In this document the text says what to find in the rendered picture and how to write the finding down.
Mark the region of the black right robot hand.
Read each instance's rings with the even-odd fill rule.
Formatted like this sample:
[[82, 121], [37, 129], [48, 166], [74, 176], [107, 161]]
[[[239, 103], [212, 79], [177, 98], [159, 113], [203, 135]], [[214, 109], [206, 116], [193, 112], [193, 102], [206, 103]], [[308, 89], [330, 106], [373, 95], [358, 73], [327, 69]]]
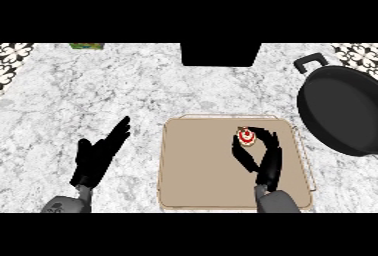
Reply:
[[248, 172], [257, 173], [255, 184], [265, 185], [267, 191], [273, 192], [277, 188], [282, 170], [282, 148], [276, 133], [270, 133], [264, 128], [249, 127], [248, 130], [263, 141], [265, 153], [260, 163], [255, 163], [252, 155], [240, 146], [237, 136], [233, 136], [232, 155]]

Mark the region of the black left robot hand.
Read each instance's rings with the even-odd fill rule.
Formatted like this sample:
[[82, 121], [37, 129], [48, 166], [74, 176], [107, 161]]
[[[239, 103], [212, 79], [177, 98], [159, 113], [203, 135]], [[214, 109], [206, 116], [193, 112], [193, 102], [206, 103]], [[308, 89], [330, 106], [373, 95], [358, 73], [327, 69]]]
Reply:
[[130, 117], [125, 116], [115, 125], [109, 135], [94, 144], [82, 138], [78, 140], [75, 156], [75, 172], [69, 184], [76, 187], [84, 185], [93, 189], [103, 178], [112, 158], [130, 136]]

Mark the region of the red and white cupcake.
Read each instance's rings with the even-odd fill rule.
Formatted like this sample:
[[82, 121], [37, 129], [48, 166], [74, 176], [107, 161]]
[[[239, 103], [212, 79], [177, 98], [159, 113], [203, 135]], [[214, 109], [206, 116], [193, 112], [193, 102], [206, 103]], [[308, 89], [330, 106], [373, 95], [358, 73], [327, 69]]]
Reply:
[[239, 127], [236, 130], [236, 136], [237, 136], [237, 140], [239, 140], [239, 144], [243, 147], [249, 147], [255, 144], [255, 133], [249, 130], [248, 127]]

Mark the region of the beige tray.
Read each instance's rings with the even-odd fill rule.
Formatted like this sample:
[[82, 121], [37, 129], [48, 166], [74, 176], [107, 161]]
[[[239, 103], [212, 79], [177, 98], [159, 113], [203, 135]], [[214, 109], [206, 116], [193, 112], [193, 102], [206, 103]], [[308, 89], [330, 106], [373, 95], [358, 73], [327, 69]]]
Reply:
[[274, 116], [186, 115], [169, 119], [162, 128], [158, 172], [161, 207], [172, 210], [252, 210], [257, 208], [257, 174], [248, 172], [232, 155], [232, 140], [243, 126], [277, 134], [282, 172], [277, 189], [299, 209], [313, 205], [314, 183], [307, 180], [305, 153], [298, 150], [298, 128]]

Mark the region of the black pot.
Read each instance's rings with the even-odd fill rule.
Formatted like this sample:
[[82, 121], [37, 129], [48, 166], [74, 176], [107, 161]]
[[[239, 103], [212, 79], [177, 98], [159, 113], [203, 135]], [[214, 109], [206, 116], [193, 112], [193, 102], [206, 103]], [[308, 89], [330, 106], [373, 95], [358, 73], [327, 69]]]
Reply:
[[378, 80], [344, 66], [329, 65], [320, 53], [294, 61], [320, 67], [305, 77], [296, 108], [307, 130], [335, 151], [350, 156], [378, 155]]

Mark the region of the black box-shaped appliance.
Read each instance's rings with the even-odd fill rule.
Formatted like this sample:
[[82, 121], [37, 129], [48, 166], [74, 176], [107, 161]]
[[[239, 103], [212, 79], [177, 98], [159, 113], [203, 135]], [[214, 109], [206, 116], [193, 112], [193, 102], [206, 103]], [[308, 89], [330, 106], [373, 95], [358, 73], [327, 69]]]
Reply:
[[251, 67], [260, 43], [181, 43], [184, 66]]

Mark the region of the green box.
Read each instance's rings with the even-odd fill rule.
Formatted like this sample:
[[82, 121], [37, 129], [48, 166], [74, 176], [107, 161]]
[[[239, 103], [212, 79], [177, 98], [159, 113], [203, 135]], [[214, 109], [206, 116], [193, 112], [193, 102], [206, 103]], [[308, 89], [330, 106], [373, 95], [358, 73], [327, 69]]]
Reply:
[[103, 43], [69, 43], [72, 49], [103, 49]]

